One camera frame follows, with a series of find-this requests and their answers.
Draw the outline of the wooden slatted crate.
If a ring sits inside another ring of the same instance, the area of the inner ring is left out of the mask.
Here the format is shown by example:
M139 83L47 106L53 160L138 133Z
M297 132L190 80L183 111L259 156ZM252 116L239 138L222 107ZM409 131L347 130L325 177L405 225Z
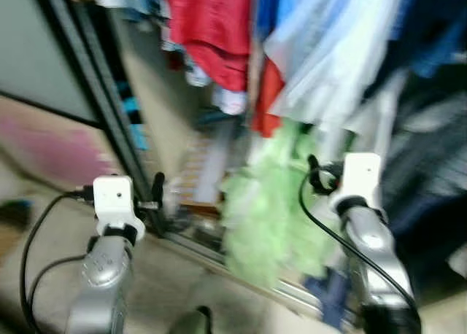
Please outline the wooden slatted crate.
M216 206L219 203L226 150L217 135L198 134L182 157L182 173L173 180L173 192L179 204Z

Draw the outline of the light green fluffy garment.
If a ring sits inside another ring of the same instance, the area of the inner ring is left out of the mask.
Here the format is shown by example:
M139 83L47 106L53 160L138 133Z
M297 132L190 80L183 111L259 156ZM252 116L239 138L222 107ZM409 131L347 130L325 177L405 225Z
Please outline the light green fluffy garment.
M288 271L324 277L336 242L301 210L299 185L316 149L311 127L285 120L271 135L251 134L244 165L223 181L225 264L234 276L271 288Z

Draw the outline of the orange red hanging garment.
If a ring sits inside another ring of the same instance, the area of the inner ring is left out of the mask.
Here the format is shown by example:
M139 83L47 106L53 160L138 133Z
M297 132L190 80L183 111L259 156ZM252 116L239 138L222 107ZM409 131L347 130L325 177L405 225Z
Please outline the orange red hanging garment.
M277 100L278 94L285 86L282 75L270 58L266 58L261 68L259 97L255 104L251 128L260 134L260 137L271 138L274 131L280 127L281 120L278 115L271 114L270 109Z

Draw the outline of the small white garment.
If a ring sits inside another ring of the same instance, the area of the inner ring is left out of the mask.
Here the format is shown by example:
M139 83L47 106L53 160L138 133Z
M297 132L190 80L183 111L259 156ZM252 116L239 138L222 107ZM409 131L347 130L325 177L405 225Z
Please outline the small white garment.
M221 113L241 115L248 107L248 93L246 91L226 90L217 84L212 86L211 104Z

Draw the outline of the dark grey hanging garment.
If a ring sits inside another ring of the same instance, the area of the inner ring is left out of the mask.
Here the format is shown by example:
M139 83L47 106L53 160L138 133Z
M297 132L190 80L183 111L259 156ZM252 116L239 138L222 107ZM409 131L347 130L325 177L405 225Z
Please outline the dark grey hanging garment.
M467 95L430 95L401 103L381 190L393 232L413 227L424 210L467 193Z

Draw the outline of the pale blue hanging garment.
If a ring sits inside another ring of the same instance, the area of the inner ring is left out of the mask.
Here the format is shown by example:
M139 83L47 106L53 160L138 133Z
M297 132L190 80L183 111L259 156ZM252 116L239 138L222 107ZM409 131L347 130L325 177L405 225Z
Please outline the pale blue hanging garment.
M376 77L403 0L298 0L264 41L285 86L270 114L343 125Z

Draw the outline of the grey left robot leg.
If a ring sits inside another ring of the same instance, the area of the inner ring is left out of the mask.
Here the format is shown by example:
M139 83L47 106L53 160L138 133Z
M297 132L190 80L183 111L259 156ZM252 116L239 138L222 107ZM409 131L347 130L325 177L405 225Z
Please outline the grey left robot leg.
M213 334L212 311L207 306L198 306L181 314L166 334Z

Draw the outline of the bright blue hanging garment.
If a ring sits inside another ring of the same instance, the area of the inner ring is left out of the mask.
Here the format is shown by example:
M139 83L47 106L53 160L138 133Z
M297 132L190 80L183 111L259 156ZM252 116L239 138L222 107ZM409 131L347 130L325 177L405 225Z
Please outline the bright blue hanging garment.
M266 40L277 23L279 0L254 0L253 35L259 41Z

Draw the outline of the dark navy hanging garment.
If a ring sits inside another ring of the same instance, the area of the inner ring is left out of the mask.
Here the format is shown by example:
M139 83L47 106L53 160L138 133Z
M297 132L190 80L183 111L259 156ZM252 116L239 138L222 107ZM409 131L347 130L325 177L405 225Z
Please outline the dark navy hanging garment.
M401 0L393 16L386 53L376 77L364 91L370 98L399 69L429 77L463 43L467 0Z

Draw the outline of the grey black-framed wardrobe door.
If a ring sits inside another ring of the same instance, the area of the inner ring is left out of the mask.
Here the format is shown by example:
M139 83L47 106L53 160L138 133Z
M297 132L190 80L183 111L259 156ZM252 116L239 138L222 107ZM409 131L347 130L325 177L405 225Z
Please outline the grey black-framed wardrobe door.
M0 0L0 158L22 175L69 190L126 174L149 196L112 32L89 1Z

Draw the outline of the metal wardrobe floor rail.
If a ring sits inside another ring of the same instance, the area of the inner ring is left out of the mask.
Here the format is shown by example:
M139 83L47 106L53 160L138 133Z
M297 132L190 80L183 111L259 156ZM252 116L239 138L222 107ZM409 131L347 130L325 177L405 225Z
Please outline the metal wardrobe floor rail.
M168 232L163 238L150 235L150 240L203 268L207 268L208 271L218 273L234 283L243 285L243 287L269 298L269 300L276 301L289 308L293 313L314 318L321 317L318 298L296 281L289 278L280 278L273 287L259 287L259 285L248 283L248 281L230 273L225 264L225 255L196 243L192 238Z

